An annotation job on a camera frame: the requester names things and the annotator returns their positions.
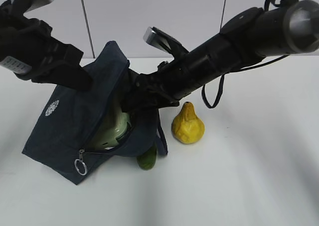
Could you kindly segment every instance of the white logo emblem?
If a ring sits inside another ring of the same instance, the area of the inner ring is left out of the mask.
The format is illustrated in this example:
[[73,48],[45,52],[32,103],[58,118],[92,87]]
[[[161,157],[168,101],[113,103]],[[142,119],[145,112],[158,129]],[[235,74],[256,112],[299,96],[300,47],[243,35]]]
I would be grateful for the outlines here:
[[59,100],[56,100],[54,103],[52,103],[52,104],[48,107],[48,109],[46,110],[45,116],[50,116],[50,115],[55,111],[55,109],[58,107],[59,102],[60,102]]

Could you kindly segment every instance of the zipper pull ring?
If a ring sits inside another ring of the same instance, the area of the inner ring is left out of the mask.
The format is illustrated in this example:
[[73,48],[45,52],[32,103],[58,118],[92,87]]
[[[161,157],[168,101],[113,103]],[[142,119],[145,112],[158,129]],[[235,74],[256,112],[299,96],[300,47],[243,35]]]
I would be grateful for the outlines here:
[[[85,176],[85,175],[87,175],[87,173],[88,173],[88,169],[87,169],[87,167],[86,167],[86,164],[85,164],[84,161],[83,161],[83,153],[84,153],[84,152],[85,152],[85,150],[83,150],[83,149],[79,150],[79,159],[76,159],[76,160],[74,161],[74,166],[75,166],[76,171],[77,171],[80,175],[82,175],[82,176]],[[82,173],[82,172],[80,171],[80,169],[79,169],[79,167],[78,167],[78,163],[81,163],[81,164],[82,164],[82,166],[83,166],[83,168],[84,168],[84,173]]]

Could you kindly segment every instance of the metal ring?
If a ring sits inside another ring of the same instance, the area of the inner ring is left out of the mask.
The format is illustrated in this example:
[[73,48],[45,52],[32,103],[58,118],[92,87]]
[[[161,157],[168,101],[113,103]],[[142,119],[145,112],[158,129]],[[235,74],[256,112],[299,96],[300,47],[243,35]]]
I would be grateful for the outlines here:
[[[84,173],[81,173],[81,171],[80,171],[80,169],[79,169],[79,167],[78,167],[78,165],[77,165],[78,162],[81,162],[81,164],[83,165],[83,167],[84,167]],[[76,171],[77,171],[80,175],[82,175],[82,176],[87,175],[87,173],[88,173],[88,168],[86,167],[86,164],[85,164],[82,160],[76,159],[76,160],[74,161],[74,166],[75,166]]]

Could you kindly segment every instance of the white label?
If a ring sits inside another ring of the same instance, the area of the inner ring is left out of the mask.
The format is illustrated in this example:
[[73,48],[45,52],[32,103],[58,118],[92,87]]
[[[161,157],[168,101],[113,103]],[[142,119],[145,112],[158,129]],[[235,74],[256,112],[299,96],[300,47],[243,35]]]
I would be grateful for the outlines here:
[[27,74],[32,69],[31,66],[29,66],[29,65],[11,57],[11,56],[7,56],[5,59],[3,59],[0,62],[0,65],[13,71],[14,73],[17,73],[17,74]]
[[46,110],[45,112],[45,116],[50,116],[54,111],[55,109],[58,107],[59,105],[59,100],[56,100],[55,102],[53,102]]

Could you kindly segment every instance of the white tiled wall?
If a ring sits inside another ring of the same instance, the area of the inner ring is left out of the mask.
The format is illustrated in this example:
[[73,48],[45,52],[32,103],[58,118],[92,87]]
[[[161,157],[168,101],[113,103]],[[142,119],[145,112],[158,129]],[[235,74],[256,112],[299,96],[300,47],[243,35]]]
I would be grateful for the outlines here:
[[[224,23],[263,3],[264,0],[226,0]],[[224,0],[84,0],[95,55],[107,41],[116,40],[130,58],[168,56],[144,43],[148,26],[162,29],[189,50],[195,48],[218,32],[223,5]],[[54,37],[80,48],[85,58],[93,57],[81,0],[56,0],[27,17],[47,21]]]

